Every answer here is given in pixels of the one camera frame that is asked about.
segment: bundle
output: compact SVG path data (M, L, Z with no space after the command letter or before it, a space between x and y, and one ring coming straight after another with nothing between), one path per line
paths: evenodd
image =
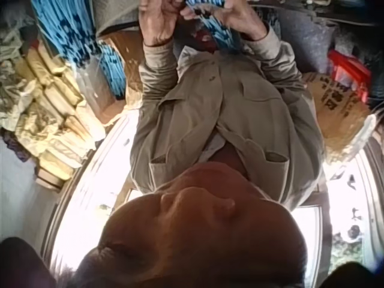
M187 0L187 5L194 10L196 15L207 27L208 31L212 34L219 49L227 49L236 51L238 50L238 43L233 31L222 25L214 16L208 11L200 11L194 8L198 4L211 4L218 7L224 7L224 0Z
M125 98L125 74L119 55L106 43L99 46L90 0L32 0L41 32L68 62L84 68L91 56L100 65L115 97Z
M103 41L100 42L100 49L100 65L109 87L117 100L123 100L125 98L126 80L120 56L114 48Z
M100 54L87 0L32 0L42 33L79 68Z

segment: nose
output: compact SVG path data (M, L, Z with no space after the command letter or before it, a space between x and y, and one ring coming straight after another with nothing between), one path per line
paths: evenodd
M236 202L231 198L219 198L204 188L188 187L178 193L162 195L162 211L166 212L175 207L181 210L212 211L215 217L228 219L235 214Z

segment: elderly man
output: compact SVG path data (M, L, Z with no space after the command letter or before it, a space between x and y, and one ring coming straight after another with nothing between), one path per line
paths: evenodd
M189 49L178 65L176 20L194 12L176 1L140 4L131 166L148 194L112 214L71 287L302 287L307 252L289 210L316 184L323 140L292 49L245 0L226 0L206 8L253 53Z
M172 34L180 4L140 5L145 63L131 152L135 184L150 193L198 163L220 162L267 199L294 209L319 177L323 139L291 46L246 0L227 0L224 8L205 8L239 31L252 54L200 52L178 65ZM181 15L192 19L194 12L185 8Z

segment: khaki shirt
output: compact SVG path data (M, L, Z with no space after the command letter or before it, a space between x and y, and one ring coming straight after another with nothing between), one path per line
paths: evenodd
M311 194L323 139L292 48L272 28L245 44L253 55L201 53L180 79L172 42L144 47L143 105L131 151L140 191L155 191L193 166L216 130L272 200L294 209Z

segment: wall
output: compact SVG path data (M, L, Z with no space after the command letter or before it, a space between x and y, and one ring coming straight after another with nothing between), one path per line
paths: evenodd
M34 169L0 139L0 240L18 236L40 253L58 195L35 183Z

